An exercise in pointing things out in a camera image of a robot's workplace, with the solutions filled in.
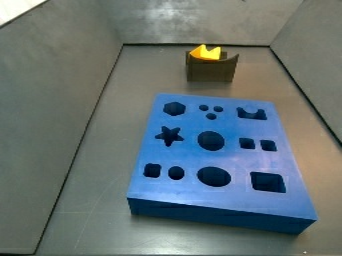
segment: shape sorter board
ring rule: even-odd
[[[301,233],[317,213],[274,104],[159,94],[127,199],[132,214]]]

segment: yellow object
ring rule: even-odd
[[[219,60],[221,47],[214,48],[211,51],[207,50],[204,44],[202,44],[196,49],[194,49],[190,54],[202,60]]]

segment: metal floor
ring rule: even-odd
[[[124,46],[37,254],[342,253],[342,150],[269,48],[241,54],[233,84],[187,83],[191,46]],[[275,103],[318,222],[299,235],[131,216],[126,191],[156,93]]]

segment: star-shaped hole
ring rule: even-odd
[[[183,141],[184,139],[178,135],[180,128],[168,129],[162,127],[162,133],[155,136],[156,139],[164,140],[166,146],[170,147],[174,141]]]

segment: oval hole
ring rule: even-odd
[[[198,171],[198,179],[211,187],[223,187],[230,184],[231,176],[218,167],[204,167]]]

